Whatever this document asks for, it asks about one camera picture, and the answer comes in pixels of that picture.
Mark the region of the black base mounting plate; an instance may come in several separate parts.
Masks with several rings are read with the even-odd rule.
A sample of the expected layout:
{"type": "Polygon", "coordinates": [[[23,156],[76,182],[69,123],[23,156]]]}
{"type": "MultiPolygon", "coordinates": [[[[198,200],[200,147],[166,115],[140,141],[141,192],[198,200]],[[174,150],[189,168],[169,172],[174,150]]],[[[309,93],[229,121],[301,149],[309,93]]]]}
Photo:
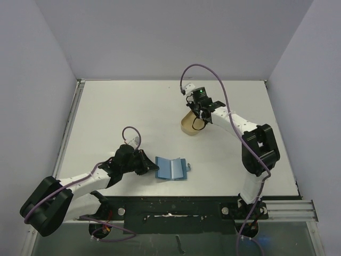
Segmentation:
{"type": "Polygon", "coordinates": [[[109,197],[106,202],[104,219],[88,217],[92,221],[122,221],[124,232],[135,234],[257,232],[258,220],[269,217],[264,202],[246,204],[240,197],[109,197]]]}

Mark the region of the right aluminium rail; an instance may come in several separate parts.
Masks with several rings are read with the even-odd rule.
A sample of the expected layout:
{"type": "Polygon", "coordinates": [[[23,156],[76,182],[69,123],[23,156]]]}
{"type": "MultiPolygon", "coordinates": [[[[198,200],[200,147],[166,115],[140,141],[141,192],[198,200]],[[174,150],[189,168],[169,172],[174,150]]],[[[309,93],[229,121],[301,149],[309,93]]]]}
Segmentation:
{"type": "Polygon", "coordinates": [[[318,216],[312,200],[265,201],[269,218],[277,222],[317,222],[318,216]]]}

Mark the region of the aluminium rail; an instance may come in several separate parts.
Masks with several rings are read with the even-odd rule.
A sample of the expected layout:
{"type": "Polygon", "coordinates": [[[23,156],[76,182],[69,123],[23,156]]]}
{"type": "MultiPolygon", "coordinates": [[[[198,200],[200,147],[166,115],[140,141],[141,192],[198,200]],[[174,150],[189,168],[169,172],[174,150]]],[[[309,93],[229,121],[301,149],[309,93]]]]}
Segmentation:
{"type": "Polygon", "coordinates": [[[265,201],[269,218],[277,222],[317,222],[318,216],[312,200],[265,201]]]}
{"type": "Polygon", "coordinates": [[[65,127],[64,132],[63,132],[61,146],[60,146],[58,156],[57,156],[57,159],[55,162],[54,170],[52,173],[52,176],[54,178],[58,177],[59,172],[61,170],[61,166],[62,166],[63,159],[64,159],[66,149],[68,146],[69,138],[70,138],[70,135],[72,132],[74,120],[75,120],[75,117],[77,115],[78,106],[79,106],[79,103],[80,103],[80,100],[81,100],[81,97],[83,94],[85,82],[86,81],[84,79],[78,79],[77,80],[77,85],[76,85],[74,97],[72,99],[72,104],[71,104],[70,112],[69,112],[68,119],[66,122],[66,127],[65,127]]]}

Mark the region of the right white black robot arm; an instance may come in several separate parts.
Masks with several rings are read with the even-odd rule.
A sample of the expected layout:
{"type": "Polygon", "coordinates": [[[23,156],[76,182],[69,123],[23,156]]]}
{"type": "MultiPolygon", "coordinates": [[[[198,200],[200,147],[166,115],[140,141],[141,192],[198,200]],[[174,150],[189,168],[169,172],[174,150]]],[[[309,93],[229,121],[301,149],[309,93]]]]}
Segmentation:
{"type": "Polygon", "coordinates": [[[268,124],[258,125],[234,113],[229,104],[213,101],[204,87],[196,88],[192,83],[181,88],[186,96],[186,105],[206,126],[213,124],[235,135],[241,141],[241,159],[247,171],[240,193],[243,201],[237,211],[243,218],[250,218],[256,212],[256,205],[264,187],[264,179],[271,176],[270,170],[280,159],[274,132],[268,124]]]}

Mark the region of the left aluminium rail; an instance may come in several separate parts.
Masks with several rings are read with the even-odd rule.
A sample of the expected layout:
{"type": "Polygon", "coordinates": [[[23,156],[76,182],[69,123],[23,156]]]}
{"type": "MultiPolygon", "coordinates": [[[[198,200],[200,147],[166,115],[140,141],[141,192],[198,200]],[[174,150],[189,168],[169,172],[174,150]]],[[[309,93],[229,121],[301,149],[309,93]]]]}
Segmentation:
{"type": "Polygon", "coordinates": [[[60,146],[58,156],[57,156],[57,159],[55,162],[54,170],[52,173],[52,176],[54,178],[58,177],[59,172],[61,170],[61,166],[62,166],[63,159],[64,159],[66,149],[68,146],[69,138],[70,138],[70,135],[72,132],[74,120],[75,120],[75,117],[77,115],[78,106],[79,106],[79,103],[80,103],[80,100],[81,100],[81,97],[83,94],[85,82],[86,81],[84,79],[78,79],[77,80],[77,85],[76,85],[74,97],[72,99],[72,104],[71,104],[70,112],[69,112],[68,119],[66,122],[66,127],[65,127],[64,132],[63,132],[61,146],[60,146]]]}

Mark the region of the tan oval wooden tray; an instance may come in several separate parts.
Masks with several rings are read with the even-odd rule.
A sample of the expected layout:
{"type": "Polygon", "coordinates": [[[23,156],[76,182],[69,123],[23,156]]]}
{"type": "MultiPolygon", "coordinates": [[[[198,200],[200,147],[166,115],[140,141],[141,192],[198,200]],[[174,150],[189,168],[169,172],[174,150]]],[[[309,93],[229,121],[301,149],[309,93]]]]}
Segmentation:
{"type": "Polygon", "coordinates": [[[205,127],[205,122],[189,111],[180,122],[181,130],[187,135],[196,135],[205,127]]]}

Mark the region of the blue card holder wallet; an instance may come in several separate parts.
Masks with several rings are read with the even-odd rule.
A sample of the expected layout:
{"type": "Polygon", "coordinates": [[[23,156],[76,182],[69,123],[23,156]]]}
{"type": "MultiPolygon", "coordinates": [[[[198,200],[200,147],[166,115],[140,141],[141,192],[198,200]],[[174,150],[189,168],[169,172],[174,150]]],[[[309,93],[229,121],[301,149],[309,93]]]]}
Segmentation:
{"type": "Polygon", "coordinates": [[[185,158],[166,159],[156,156],[156,165],[159,170],[155,172],[156,179],[186,180],[191,165],[185,158]]]}

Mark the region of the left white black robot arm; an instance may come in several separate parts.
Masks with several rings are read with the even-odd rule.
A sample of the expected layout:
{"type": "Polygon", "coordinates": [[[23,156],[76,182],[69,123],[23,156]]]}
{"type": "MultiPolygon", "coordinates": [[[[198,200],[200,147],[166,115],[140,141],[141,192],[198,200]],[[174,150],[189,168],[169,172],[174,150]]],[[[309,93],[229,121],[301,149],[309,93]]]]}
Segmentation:
{"type": "Polygon", "coordinates": [[[55,232],[64,221],[84,215],[104,219],[108,203],[99,190],[114,186],[126,173],[144,175],[158,170],[144,150],[123,144],[89,173],[66,179],[44,178],[21,207],[20,215],[42,236],[55,232]]]}

